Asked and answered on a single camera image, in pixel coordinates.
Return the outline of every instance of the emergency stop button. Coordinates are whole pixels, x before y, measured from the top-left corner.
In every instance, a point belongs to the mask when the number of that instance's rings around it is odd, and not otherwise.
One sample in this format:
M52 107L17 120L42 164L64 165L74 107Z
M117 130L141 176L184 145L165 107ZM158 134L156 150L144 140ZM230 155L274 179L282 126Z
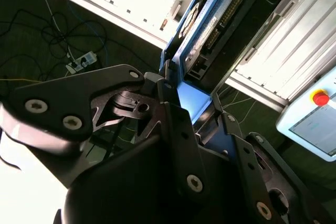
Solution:
M314 96L313 96L313 102L317 105L317 106L324 106L324 105L326 105L328 102L329 102L329 100L330 100L330 98L329 98L329 96L326 94L326 93L324 93L323 91L319 91L319 92L317 92L316 94L314 94Z

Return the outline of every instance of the power strip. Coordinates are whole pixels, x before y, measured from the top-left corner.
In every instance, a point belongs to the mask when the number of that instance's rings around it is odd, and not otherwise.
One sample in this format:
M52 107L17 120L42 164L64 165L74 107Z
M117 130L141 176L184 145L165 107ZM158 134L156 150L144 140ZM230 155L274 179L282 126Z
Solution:
M67 70L70 72L70 74L75 74L88 65L91 65L97 61L97 55L93 53L92 51L88 52L87 54L79 57L75 61L69 63L66 65Z

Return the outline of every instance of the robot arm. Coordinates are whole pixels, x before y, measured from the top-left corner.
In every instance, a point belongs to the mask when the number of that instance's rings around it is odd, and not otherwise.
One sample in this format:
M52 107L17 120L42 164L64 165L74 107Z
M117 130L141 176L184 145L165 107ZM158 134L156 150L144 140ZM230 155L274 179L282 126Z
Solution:
M82 158L92 132L139 120L133 148L77 170L61 223L335 223L262 136L242 139L217 97L192 125L164 69L165 78L110 67L19 88L2 102L3 134L57 171Z

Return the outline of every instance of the floor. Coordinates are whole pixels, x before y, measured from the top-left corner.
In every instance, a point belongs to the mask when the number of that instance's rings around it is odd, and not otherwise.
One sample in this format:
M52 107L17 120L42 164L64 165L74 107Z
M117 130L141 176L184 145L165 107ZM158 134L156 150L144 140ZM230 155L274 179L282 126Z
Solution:
M67 0L48 1L60 30L66 34L66 40L71 45L70 49L75 58L88 51L94 51L104 67L124 63L132 65L144 73L158 69L161 52L159 48ZM65 55L61 46L66 48L66 45L59 37L55 39L54 36L53 40L52 36L46 35L46 33L55 33L56 30L55 27L50 28L53 22L45 0L1 0L1 6L0 78L45 80L65 76L67 74L65 63L68 63L68 60L66 56L62 59L57 58ZM14 20L15 23L7 32L10 21L20 9L25 11L18 13ZM92 22L83 24L82 20L92 20ZM100 38L95 37L96 33L101 35L103 39L104 29L107 32L107 37L111 39L107 41L106 49L102 47ZM34 63L32 58L38 62L39 66ZM0 81L0 94L6 95L10 89L25 84L26 82L21 81ZM236 93L232 93L223 98L223 105L230 104L235 95ZM239 93L235 101L246 98L248 98L246 95ZM253 102L254 100L251 99L231 105L226 110L238 121L241 121ZM275 128L278 116L277 112L256 102L240 124L241 130L245 134L249 132L260 133L277 148L284 140L284 136L278 133ZM132 137L131 129L124 130L120 136L123 140L129 140ZM94 152L97 152L94 157L101 155L99 149ZM296 144L285 151L283 157L301 178L336 190L336 163L324 162ZM331 212L336 209L335 206L336 201L327 204Z

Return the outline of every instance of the blue cable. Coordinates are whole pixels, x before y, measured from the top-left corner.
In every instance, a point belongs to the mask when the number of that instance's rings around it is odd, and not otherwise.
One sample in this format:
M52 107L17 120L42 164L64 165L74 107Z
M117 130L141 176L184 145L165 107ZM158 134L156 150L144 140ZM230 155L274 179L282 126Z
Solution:
M108 66L109 53L107 52L107 48L106 48L106 45L104 44L104 41L101 39L101 37L98 35L98 33L96 32L96 30L95 30L92 26L90 26L88 23L86 23L83 19L81 19L81 18L75 13L75 11L72 9L72 7L71 7L69 1L67 1L67 3L68 3L68 8L69 8L69 10L72 12L72 14L73 14L79 21L85 23L85 25L86 25L91 31L93 31L93 33L94 33L95 35L97 35L97 38L100 39L100 41L101 41L101 43L103 44L104 49L105 49L105 55L106 55L106 67L107 67L107 66Z

